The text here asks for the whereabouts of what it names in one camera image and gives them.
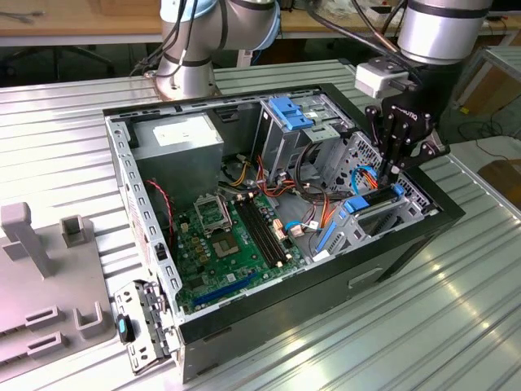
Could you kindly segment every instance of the open computer tower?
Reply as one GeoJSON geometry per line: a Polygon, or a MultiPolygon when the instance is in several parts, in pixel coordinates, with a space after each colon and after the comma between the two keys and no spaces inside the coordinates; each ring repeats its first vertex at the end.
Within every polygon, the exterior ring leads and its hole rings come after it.
{"type": "Polygon", "coordinates": [[[173,359],[188,381],[245,354],[400,272],[463,215],[420,169],[376,188],[366,119],[332,85],[104,115],[148,271],[116,293],[136,374],[173,359]]]}

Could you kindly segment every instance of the green circuit board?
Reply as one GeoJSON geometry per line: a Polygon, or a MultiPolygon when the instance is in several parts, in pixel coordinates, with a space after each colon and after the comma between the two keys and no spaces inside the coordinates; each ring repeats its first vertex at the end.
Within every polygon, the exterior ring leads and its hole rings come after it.
{"type": "MultiPolygon", "coordinates": [[[[277,218],[264,195],[254,199],[255,206],[262,211],[265,224],[272,226],[277,218]]],[[[232,202],[225,203],[230,214],[232,227],[228,232],[217,230],[209,237],[204,234],[203,225],[195,208],[174,216],[177,226],[183,222],[188,225],[177,237],[176,267],[182,279],[182,289],[176,301],[182,305],[186,314],[192,314],[208,305],[237,295],[242,290],[256,287],[271,279],[296,271],[304,264],[300,250],[289,240],[280,244],[285,254],[291,258],[282,267],[269,267],[260,249],[248,232],[232,202]],[[219,294],[213,300],[199,304],[197,300],[222,288],[233,289],[219,294]]],[[[199,208],[204,222],[215,222],[221,214],[215,208],[199,208]]]]}

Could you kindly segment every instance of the ribbed metal surface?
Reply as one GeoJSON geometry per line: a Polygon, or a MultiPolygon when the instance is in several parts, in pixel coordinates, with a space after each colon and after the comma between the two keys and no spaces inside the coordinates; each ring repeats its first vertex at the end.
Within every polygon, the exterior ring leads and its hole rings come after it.
{"type": "MultiPolygon", "coordinates": [[[[223,92],[319,81],[365,104],[335,61],[217,72],[223,92]]],[[[28,201],[35,226],[90,217],[110,295],[146,277],[100,109],[157,100],[150,82],[89,81],[0,96],[0,203],[28,201]]],[[[398,276],[256,351],[181,386],[170,362],[134,377],[116,337],[0,389],[519,389],[519,220],[450,158],[424,169],[466,216],[398,276]]]]}
{"type": "Polygon", "coordinates": [[[521,80],[521,46],[492,46],[484,52],[484,58],[511,77],[521,80]]]}

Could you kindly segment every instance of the white label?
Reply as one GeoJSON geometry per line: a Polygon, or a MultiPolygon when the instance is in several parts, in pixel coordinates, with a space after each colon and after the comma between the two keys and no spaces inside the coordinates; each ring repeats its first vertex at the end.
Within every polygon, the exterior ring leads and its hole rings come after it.
{"type": "Polygon", "coordinates": [[[316,230],[316,229],[318,229],[318,222],[315,222],[314,220],[312,220],[311,222],[309,222],[308,226],[312,230],[316,230]]]}
{"type": "Polygon", "coordinates": [[[159,145],[164,147],[165,145],[215,137],[215,132],[203,116],[193,116],[183,122],[156,126],[154,135],[159,145]]]}
{"type": "Polygon", "coordinates": [[[327,250],[322,250],[321,252],[319,252],[317,255],[315,255],[313,257],[313,261],[315,262],[318,262],[318,261],[321,261],[322,259],[326,259],[327,257],[329,257],[329,253],[327,252],[327,250]]]}

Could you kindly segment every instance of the motherboard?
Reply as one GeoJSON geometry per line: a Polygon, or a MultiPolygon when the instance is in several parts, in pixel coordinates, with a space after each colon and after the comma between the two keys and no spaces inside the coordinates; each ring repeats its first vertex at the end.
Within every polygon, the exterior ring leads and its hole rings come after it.
{"type": "Polygon", "coordinates": [[[181,227],[176,267],[183,285],[177,303],[185,314],[297,271],[304,264],[291,239],[276,236],[276,220],[264,195],[245,202],[209,196],[175,215],[181,227]],[[208,228],[217,223],[224,229],[208,228]]]}

